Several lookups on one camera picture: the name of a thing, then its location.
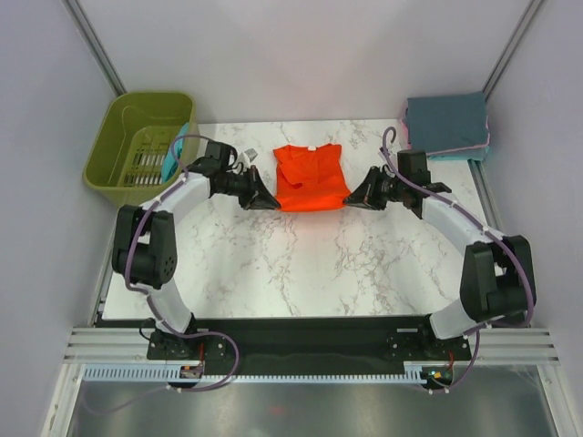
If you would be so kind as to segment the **orange t shirt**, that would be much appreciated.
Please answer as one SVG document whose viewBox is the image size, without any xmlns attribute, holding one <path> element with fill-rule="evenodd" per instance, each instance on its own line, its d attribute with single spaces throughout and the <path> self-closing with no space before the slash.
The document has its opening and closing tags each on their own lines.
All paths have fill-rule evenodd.
<svg viewBox="0 0 583 437">
<path fill-rule="evenodd" d="M 341 166 L 342 151 L 342 146 L 334 143 L 275 148 L 275 198 L 281 211 L 303 213 L 343 208 L 351 191 Z"/>
</svg>

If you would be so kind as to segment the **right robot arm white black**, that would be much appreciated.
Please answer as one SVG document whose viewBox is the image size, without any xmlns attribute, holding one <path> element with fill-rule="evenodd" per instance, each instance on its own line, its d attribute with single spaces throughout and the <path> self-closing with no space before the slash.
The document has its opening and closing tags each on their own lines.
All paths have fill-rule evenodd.
<svg viewBox="0 0 583 437">
<path fill-rule="evenodd" d="M 343 203 L 381 211 L 399 203 L 446 237 L 463 256 L 459 297 L 428 318 L 430 328 L 417 335 L 418 350 L 438 358 L 450 339 L 486 323 L 533 316 L 536 289 L 531 248 L 522 236 L 509 237 L 480 222 L 451 189 L 434 182 L 423 151 L 402 150 L 395 162 L 369 169 L 363 182 Z"/>
</svg>

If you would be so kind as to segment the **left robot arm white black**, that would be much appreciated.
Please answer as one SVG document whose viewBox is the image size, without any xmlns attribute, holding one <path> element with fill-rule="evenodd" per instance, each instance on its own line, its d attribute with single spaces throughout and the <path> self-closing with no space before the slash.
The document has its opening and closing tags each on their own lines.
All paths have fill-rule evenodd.
<svg viewBox="0 0 583 437">
<path fill-rule="evenodd" d="M 178 266 L 176 224 L 214 195 L 235 197 L 243 210 L 277 210 L 281 204 L 265 187 L 252 164 L 257 152 L 242 153 L 208 137 L 204 155 L 186 165 L 176 150 L 181 135 L 169 147 L 166 160 L 178 178 L 160 194 L 139 206 L 118 211 L 112 269 L 123 276 L 128 290 L 146 298 L 159 330 L 169 335 L 168 346 L 180 358 L 199 350 L 194 315 L 181 298 L 174 274 Z"/>
</svg>

